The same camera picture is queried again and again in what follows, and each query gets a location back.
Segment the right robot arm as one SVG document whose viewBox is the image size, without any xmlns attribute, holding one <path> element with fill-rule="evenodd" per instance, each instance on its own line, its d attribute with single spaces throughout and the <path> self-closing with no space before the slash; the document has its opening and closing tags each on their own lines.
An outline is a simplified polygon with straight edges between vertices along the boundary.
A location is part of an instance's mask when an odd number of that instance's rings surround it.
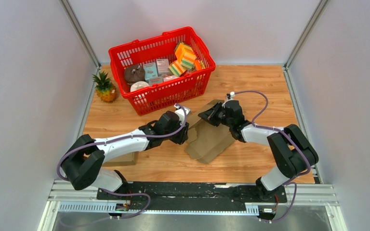
<svg viewBox="0 0 370 231">
<path fill-rule="evenodd" d="M 270 147 L 276 165 L 256 180 L 255 194 L 263 202 L 269 201 L 277 189 L 319 161 L 314 147 L 297 125 L 277 128 L 254 124 L 245 119 L 236 100 L 216 103 L 198 116 L 210 125 L 227 126 L 235 140 Z"/>
</svg>

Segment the brown cardboard box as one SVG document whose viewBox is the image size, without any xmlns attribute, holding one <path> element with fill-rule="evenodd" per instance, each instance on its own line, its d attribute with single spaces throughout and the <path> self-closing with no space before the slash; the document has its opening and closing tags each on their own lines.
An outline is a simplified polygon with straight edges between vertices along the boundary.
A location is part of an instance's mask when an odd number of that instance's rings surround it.
<svg viewBox="0 0 370 231">
<path fill-rule="evenodd" d="M 138 152 L 132 152 L 124 154 L 119 157 L 115 157 L 103 164 L 104 167 L 123 167 L 123 166 L 134 166 L 137 163 Z"/>
</svg>

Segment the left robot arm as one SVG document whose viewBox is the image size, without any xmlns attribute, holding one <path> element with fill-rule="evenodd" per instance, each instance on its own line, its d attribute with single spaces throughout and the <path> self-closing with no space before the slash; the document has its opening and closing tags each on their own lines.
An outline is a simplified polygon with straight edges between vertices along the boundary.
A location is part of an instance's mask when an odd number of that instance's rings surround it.
<svg viewBox="0 0 370 231">
<path fill-rule="evenodd" d="M 127 134 L 96 139 L 82 135 L 61 158 L 56 171 L 76 191 L 93 186 L 121 200 L 126 197 L 128 186 L 118 171 L 105 169 L 103 164 L 128 153 L 159 147 L 164 141 L 183 144 L 188 139 L 189 114 L 188 108 L 178 106 L 174 112 L 167 111 L 158 120 Z"/>
</svg>

